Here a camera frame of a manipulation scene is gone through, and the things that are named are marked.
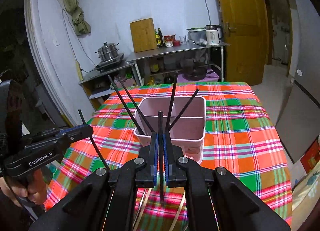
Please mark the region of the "person's left hand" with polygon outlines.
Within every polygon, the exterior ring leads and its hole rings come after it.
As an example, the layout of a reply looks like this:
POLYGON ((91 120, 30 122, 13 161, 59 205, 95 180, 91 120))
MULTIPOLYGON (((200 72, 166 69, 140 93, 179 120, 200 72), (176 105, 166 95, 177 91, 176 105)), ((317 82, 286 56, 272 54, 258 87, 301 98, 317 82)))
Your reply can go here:
POLYGON ((17 196, 27 197, 35 204, 43 204, 47 199, 47 187, 40 169, 34 172, 33 180, 29 182, 27 188, 12 178, 5 180, 1 177, 1 191, 19 207, 21 205, 16 198, 17 196))

